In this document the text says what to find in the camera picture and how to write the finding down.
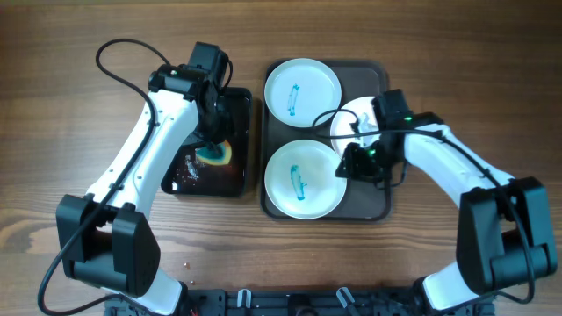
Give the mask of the teal yellow sponge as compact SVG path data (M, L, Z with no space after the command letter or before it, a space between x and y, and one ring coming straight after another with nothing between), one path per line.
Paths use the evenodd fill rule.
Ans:
M232 155L232 146L227 140L217 144L214 148L201 147L196 150L197 160L212 166L228 165Z

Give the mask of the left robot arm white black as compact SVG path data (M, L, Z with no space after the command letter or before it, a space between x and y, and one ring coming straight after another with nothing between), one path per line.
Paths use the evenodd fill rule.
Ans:
M110 167L83 197L66 195L56 208L61 250L47 269L38 291L46 315L47 285L56 268L66 277L108 293L69 310L82 312L108 300L126 302L148 315L192 315L185 283L159 265L161 250L149 226L155 193L183 144L220 151L232 132L218 100L233 73L219 47L196 43L189 61L165 61L143 91L127 87L145 101L133 131Z

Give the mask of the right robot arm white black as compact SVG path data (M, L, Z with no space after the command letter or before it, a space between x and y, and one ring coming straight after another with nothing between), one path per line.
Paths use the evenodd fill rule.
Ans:
M458 207L456 259L414 283L412 312L438 315L494 296L528 304L536 280L556 272L548 194L536 178L487 163L435 113L413 113L401 90L337 113L350 132L330 135L349 141L336 176L389 190L396 164L415 166Z

